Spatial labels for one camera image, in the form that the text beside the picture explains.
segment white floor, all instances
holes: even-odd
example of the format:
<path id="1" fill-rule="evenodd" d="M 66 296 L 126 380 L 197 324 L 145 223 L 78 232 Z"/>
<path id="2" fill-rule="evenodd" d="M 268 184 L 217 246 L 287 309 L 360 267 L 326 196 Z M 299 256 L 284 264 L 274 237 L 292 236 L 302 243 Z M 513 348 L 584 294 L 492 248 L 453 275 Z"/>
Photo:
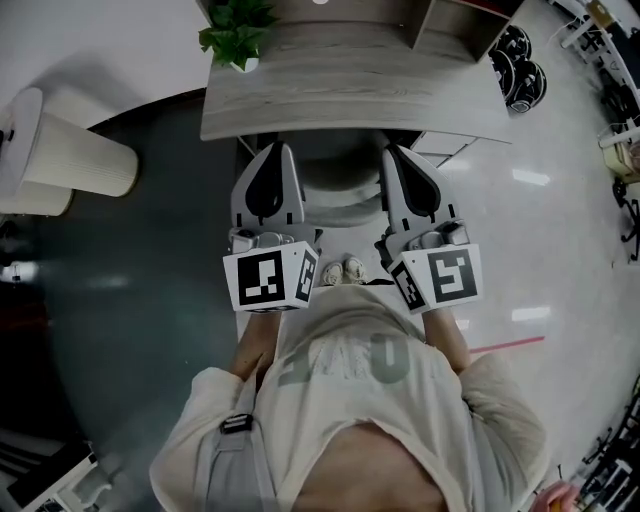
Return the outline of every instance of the white floor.
<path id="1" fill-rule="evenodd" d="M 640 372 L 640 272 L 612 268 L 618 208 L 597 135 L 607 121 L 595 82 L 562 50 L 558 11 L 529 0 L 518 15 L 549 82 L 544 101 L 513 116 L 514 143 L 478 141 L 442 170 L 480 244 L 486 298 L 455 308 L 470 344 L 530 337 L 501 350 L 548 427 L 553 466 L 571 475 L 611 424 Z M 323 261 L 360 257 L 384 277 L 372 243 L 385 219 L 325 234 Z"/>

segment sneaker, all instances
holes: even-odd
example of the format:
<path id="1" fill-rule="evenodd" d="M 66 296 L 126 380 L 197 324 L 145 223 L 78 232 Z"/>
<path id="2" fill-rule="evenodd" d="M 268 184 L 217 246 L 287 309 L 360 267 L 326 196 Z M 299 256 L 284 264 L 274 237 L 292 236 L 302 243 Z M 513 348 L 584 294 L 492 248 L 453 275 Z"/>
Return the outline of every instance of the sneaker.
<path id="1" fill-rule="evenodd" d="M 326 286 L 342 284 L 342 274 L 342 263 L 334 261 L 324 268 L 324 272 L 322 272 L 322 282 Z"/>
<path id="2" fill-rule="evenodd" d="M 353 256 L 345 260 L 344 273 L 353 284 L 366 284 L 369 281 L 364 263 Z"/>

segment beige sweatshirt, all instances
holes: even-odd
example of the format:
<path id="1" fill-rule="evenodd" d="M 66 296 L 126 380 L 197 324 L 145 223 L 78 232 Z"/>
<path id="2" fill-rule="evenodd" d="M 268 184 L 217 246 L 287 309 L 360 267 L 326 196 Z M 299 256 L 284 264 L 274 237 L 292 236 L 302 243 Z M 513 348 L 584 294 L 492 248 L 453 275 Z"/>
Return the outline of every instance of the beige sweatshirt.
<path id="1" fill-rule="evenodd" d="M 254 414 L 284 512 L 331 438 L 362 422 L 404 445 L 450 512 L 508 512 L 531 493 L 547 469 L 545 431 L 505 364 L 486 355 L 458 377 L 423 339 L 366 287 L 320 289 L 287 314 Z M 193 510 L 200 440 L 233 414 L 242 384 L 215 368 L 195 377 L 151 468 L 166 510 Z"/>

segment green leaves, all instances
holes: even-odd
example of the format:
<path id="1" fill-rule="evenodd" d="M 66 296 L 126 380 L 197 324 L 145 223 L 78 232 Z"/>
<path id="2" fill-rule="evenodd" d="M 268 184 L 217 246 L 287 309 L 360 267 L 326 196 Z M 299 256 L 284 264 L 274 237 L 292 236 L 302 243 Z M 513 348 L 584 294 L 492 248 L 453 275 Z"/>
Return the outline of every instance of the green leaves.
<path id="1" fill-rule="evenodd" d="M 271 9 L 273 6 L 264 0 L 213 3 L 209 8 L 211 28 L 199 32 L 202 51 L 212 48 L 215 62 L 223 66 L 234 62 L 244 70 L 247 59 L 258 57 L 258 47 L 267 27 L 277 21 L 271 16 Z"/>

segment black round object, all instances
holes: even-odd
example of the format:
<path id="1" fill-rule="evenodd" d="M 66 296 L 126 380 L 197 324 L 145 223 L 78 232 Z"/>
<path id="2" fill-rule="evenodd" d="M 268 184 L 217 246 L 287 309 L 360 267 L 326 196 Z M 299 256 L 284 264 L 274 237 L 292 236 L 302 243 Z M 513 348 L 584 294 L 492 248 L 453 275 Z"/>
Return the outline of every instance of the black round object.
<path id="1" fill-rule="evenodd" d="M 493 64 L 493 70 L 496 72 L 502 96 L 507 101 L 515 88 L 516 70 L 511 59 L 500 50 L 493 50 L 489 53 L 489 58 L 491 59 L 491 64 Z"/>
<path id="2" fill-rule="evenodd" d="M 515 66 L 516 85 L 507 105 L 523 114 L 535 107 L 547 93 L 547 77 L 542 68 L 531 60 L 518 62 Z"/>
<path id="3" fill-rule="evenodd" d="M 516 64 L 531 58 L 531 39 L 520 27 L 510 25 L 498 39 L 495 49 L 504 52 Z"/>

